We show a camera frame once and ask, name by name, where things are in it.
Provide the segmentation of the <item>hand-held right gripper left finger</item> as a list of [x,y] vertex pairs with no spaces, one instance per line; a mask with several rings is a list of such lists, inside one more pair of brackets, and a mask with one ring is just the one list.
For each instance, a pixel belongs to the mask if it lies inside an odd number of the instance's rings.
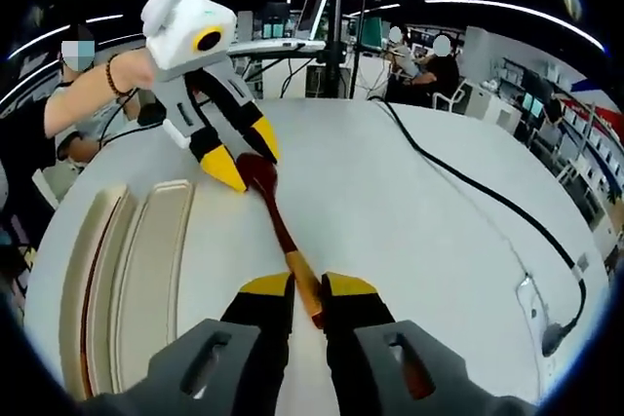
[[220,320],[205,319],[155,354],[145,378],[80,404],[83,415],[272,415],[293,329],[294,277],[244,284]]

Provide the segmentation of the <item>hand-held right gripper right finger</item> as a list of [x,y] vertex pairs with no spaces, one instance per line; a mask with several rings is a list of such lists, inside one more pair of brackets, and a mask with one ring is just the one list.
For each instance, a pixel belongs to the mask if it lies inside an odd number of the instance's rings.
[[355,277],[322,276],[324,332],[343,415],[532,415],[468,376],[465,360],[413,321],[396,321],[377,290]]

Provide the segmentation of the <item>person's left hand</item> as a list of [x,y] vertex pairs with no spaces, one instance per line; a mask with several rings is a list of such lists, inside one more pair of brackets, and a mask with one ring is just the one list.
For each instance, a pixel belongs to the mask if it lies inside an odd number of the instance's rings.
[[146,48],[123,53],[124,78],[130,88],[150,90],[155,81],[152,56]]

